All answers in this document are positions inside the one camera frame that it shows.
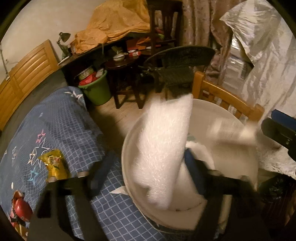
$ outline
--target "orange fabric cover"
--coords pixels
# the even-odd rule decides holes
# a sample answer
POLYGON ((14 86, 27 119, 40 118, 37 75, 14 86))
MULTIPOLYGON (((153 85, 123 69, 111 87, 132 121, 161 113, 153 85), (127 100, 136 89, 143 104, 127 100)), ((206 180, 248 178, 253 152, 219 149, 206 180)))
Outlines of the orange fabric cover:
POLYGON ((87 28, 75 35, 76 53, 119 40, 129 32, 149 33, 149 21, 145 0, 107 0, 94 10, 87 28))

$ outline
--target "wooden headboard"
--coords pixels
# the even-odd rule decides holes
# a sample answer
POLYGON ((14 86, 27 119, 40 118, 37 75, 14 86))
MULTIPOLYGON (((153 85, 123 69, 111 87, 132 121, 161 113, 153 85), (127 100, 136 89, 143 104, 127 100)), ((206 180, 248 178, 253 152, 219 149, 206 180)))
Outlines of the wooden headboard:
POLYGON ((0 130, 28 94, 50 74, 57 71, 51 43, 44 43, 28 53, 9 72, 10 78, 0 84, 0 130))

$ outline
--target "yellow snack bag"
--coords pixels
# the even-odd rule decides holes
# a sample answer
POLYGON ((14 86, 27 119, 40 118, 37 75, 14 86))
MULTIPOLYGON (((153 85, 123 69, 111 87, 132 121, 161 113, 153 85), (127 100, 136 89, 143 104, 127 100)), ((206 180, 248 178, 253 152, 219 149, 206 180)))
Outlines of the yellow snack bag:
POLYGON ((57 180, 70 178, 70 172, 67 169, 67 163, 62 152, 58 149, 51 150, 39 157, 46 165, 48 178, 55 177, 57 180))

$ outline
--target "brown curtain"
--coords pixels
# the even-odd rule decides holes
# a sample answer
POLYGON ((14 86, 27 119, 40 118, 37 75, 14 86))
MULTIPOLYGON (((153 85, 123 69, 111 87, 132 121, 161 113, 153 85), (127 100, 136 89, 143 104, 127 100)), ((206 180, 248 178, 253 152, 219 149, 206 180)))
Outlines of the brown curtain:
POLYGON ((207 79, 221 84, 231 45, 232 30, 220 18, 245 0, 183 0, 183 45, 212 46, 216 54, 207 69, 207 79))

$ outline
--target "white wall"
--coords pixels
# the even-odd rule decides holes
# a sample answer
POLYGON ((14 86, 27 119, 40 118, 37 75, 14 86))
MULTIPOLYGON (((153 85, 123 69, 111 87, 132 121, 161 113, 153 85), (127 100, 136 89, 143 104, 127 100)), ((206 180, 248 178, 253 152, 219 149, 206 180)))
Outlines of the white wall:
MULTIPOLYGON (((61 59, 62 51, 56 44, 59 32, 71 33, 69 44, 76 32, 84 30, 94 9, 105 0, 32 0, 17 15, 1 44, 6 67, 10 71, 27 53, 49 39, 61 59)), ((5 70, 0 59, 0 83, 5 70)))

